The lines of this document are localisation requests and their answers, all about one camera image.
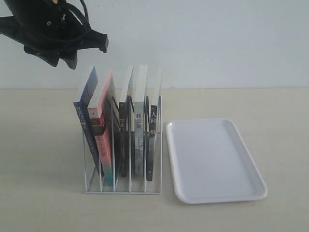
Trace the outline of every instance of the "blue book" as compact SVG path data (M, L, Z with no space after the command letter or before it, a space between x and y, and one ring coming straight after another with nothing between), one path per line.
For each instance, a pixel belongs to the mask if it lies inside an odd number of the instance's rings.
M95 66L92 66L89 74L85 76L82 81L82 84L78 90L78 93L74 100L74 106L83 128L93 161L95 163L97 172L99 174L99 156L98 156L98 147L96 144L96 139L93 133L91 126L89 114L88 114L88 105L92 98L92 95L98 84L98 77ZM101 166L101 174L104 176L103 168Z

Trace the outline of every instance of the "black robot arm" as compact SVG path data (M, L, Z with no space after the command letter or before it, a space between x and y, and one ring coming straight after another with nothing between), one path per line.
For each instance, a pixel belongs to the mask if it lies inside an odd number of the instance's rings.
M24 51L56 67L59 59L71 69L77 51L99 48L107 52L108 36L91 29L84 15L66 0L4 0L13 16L0 17L0 34L24 45Z

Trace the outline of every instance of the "table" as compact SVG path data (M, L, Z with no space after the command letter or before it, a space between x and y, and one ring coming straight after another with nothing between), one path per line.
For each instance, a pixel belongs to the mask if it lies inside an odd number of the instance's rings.
M166 136L159 196L84 194L76 90L0 90L0 230L4 232L306 231L309 89L165 89L163 121L224 117L268 187L260 201L185 205Z

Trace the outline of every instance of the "rectangular tray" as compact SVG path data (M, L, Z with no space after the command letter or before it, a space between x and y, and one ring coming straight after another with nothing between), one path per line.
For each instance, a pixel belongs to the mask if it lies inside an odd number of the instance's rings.
M235 124L228 119L167 124L174 189L184 203L259 200L267 187Z

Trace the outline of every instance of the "white wall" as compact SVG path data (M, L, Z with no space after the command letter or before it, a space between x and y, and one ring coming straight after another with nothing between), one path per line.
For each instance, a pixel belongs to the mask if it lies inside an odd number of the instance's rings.
M80 8L78 0L72 1ZM164 72L163 88L309 87L308 0L86 0L108 53L79 52L99 73L129 64ZM0 0L0 16L10 11ZM0 36L1 88L77 88L78 71L57 68Z

